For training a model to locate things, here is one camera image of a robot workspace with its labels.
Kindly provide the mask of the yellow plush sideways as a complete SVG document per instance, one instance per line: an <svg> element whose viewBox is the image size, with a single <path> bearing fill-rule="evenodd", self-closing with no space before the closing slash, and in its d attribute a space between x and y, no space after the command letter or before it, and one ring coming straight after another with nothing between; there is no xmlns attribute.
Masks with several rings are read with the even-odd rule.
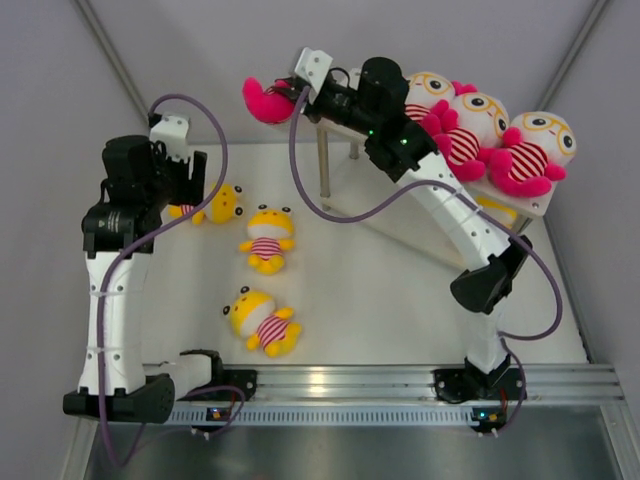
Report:
<svg viewBox="0 0 640 480"><path fill-rule="evenodd" d="M243 189L239 185L224 183L207 206L190 218L192 224L200 225L205 220L213 224L224 224L241 217L244 214L242 194Z"/></svg>

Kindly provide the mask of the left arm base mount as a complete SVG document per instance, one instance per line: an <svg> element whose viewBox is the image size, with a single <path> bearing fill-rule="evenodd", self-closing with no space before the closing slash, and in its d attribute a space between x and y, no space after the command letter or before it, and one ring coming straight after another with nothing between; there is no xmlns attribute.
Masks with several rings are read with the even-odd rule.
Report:
<svg viewBox="0 0 640 480"><path fill-rule="evenodd" d="M201 387L197 387L187 396L190 401L238 401L240 395L231 390L212 391L213 387L232 386L244 393L245 399L250 400L256 393L258 372L255 369L225 369L213 374L212 380Z"/></svg>

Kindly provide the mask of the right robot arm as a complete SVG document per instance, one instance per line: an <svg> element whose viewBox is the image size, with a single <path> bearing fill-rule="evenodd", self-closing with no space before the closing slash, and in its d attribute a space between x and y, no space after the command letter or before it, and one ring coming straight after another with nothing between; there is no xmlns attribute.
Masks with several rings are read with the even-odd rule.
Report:
<svg viewBox="0 0 640 480"><path fill-rule="evenodd" d="M332 63L322 50L297 53L286 94L295 104L293 115L314 123L326 119L363 135L370 161L418 202L461 253L464 270L450 291L474 315L463 377L475 395L491 396L514 358L498 319L531 247L482 211L436 142L406 115L409 84L395 61L367 59L355 87L333 78Z"/></svg>

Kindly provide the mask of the yellow plush front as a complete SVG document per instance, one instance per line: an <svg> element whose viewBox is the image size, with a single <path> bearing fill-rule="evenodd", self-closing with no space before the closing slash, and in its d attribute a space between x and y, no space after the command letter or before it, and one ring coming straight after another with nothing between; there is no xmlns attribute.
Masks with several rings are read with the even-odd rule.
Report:
<svg viewBox="0 0 640 480"><path fill-rule="evenodd" d="M261 349L269 358L290 354L302 333L292 307L278 307L272 295L249 286L240 289L236 299L223 307L222 314L247 350Z"/></svg>

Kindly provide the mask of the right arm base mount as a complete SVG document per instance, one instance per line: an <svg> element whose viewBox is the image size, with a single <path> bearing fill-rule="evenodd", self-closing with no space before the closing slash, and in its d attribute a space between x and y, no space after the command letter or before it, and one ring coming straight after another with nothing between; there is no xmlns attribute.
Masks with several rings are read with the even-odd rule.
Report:
<svg viewBox="0 0 640 480"><path fill-rule="evenodd" d="M467 368L437 369L434 382L436 398L450 404L499 401L503 394L509 401L527 398L521 372L513 367L491 374Z"/></svg>

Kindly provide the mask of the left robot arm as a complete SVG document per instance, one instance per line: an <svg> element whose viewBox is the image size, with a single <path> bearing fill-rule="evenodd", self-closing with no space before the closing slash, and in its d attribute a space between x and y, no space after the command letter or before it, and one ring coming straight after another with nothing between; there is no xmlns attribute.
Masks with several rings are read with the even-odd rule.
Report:
<svg viewBox="0 0 640 480"><path fill-rule="evenodd" d="M204 351L180 361L191 379L168 366L146 369L142 360L143 289L155 237L167 229L162 212L168 205L203 201L207 155L197 151L185 158L165 141L127 135L107 141L102 162L106 177L99 200L81 222L90 294L86 354L76 389L63 397L63 411L162 424L189 390L210 400L226 386L225 374Z"/></svg>

